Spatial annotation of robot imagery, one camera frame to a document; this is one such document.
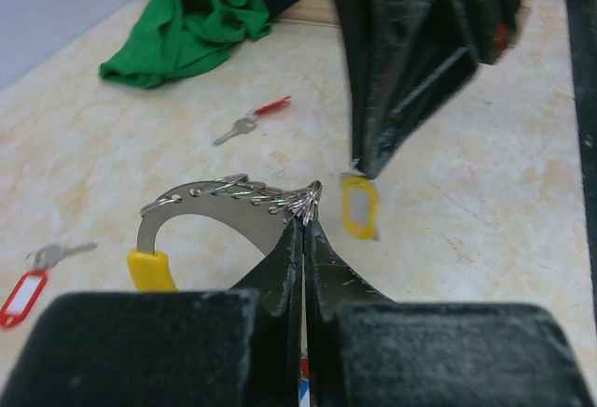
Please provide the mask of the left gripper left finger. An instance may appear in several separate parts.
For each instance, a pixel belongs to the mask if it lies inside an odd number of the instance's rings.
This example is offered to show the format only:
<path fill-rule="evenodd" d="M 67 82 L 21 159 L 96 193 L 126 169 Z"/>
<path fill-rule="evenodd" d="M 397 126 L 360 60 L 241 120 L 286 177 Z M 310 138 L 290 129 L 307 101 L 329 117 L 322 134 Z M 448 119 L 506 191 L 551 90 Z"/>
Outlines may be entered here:
<path fill-rule="evenodd" d="M 302 231 L 224 291 L 79 292 L 37 320 L 5 406 L 296 406 Z"/>

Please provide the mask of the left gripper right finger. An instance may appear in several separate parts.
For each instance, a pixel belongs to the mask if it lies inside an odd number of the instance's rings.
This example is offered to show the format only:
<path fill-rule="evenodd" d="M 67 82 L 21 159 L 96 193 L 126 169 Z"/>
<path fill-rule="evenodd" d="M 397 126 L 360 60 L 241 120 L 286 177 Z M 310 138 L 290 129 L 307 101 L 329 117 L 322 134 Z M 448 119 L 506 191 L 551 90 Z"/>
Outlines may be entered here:
<path fill-rule="evenodd" d="M 314 406 L 591 406 L 575 354 L 545 309 L 395 302 L 306 229 Z"/>

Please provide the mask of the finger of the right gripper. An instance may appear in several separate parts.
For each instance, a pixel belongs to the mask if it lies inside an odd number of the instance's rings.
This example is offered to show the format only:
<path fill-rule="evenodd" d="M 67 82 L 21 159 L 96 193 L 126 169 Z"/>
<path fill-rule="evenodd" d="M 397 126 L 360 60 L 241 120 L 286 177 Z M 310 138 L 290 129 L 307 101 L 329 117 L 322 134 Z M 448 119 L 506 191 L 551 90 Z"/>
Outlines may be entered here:
<path fill-rule="evenodd" d="M 397 149 L 497 62 L 519 31 L 521 0 L 369 0 L 361 172 L 376 178 Z"/>
<path fill-rule="evenodd" d="M 352 104 L 352 158 L 386 164 L 409 135 L 420 96 L 420 0 L 333 0 Z"/>

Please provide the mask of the large keyring with tagged keys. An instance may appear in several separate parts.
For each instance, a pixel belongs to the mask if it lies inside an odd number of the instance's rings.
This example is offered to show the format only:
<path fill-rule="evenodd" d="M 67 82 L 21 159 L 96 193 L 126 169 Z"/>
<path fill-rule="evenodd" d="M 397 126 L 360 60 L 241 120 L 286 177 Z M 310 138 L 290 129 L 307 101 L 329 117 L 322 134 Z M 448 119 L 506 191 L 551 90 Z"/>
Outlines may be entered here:
<path fill-rule="evenodd" d="M 177 290 L 168 256 L 155 249 L 160 227 L 172 218 L 211 218 L 232 228 L 267 255 L 290 221 L 306 226 L 317 218 L 321 193 L 318 180 L 299 189 L 279 189 L 246 174 L 170 189 L 140 210 L 136 248 L 127 257 L 132 282 L 139 291 Z"/>

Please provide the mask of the key with yellow tag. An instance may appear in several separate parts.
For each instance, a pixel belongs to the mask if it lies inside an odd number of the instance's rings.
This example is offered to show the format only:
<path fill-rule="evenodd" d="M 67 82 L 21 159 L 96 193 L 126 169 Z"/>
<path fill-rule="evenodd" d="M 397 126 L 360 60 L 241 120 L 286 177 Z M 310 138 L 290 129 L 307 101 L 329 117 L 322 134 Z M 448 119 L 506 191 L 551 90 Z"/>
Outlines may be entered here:
<path fill-rule="evenodd" d="M 351 161 L 351 170 L 340 174 L 341 220 L 354 238 L 379 241 L 379 192 L 375 183 L 357 169 L 359 159 Z"/>

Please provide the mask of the key with red fob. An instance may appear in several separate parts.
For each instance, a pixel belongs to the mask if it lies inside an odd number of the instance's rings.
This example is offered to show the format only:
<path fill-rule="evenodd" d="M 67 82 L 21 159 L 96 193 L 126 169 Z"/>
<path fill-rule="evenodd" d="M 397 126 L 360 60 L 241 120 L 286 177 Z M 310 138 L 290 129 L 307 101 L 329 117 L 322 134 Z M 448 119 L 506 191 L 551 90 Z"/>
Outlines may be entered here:
<path fill-rule="evenodd" d="M 240 119 L 237 119 L 232 128 L 219 138 L 217 138 L 213 145 L 215 147 L 220 146 L 230 140 L 231 138 L 243 134 L 251 133 L 258 124 L 258 120 L 265 115 L 269 115 L 271 112 L 279 110 L 285 106 L 288 106 L 291 103 L 291 96 L 288 95 L 284 98 L 281 98 L 277 101 L 271 102 L 267 105 L 263 105 L 256 109 L 249 111 L 245 116 Z"/>

